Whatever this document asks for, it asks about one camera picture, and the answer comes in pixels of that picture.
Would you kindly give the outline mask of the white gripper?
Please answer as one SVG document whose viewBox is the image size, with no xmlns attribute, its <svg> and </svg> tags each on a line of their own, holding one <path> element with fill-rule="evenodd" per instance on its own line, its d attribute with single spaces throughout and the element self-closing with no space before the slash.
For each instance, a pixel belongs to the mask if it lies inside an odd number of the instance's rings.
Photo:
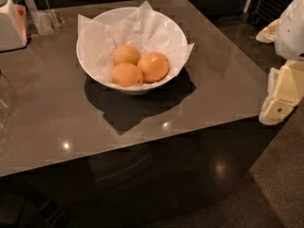
<svg viewBox="0 0 304 228">
<path fill-rule="evenodd" d="M 275 42 L 275 53 L 288 60 L 280 69 L 271 68 L 268 96 L 259 114 L 261 123 L 274 125 L 289 116 L 304 97 L 304 0 L 293 0 L 256 40 Z"/>
</svg>

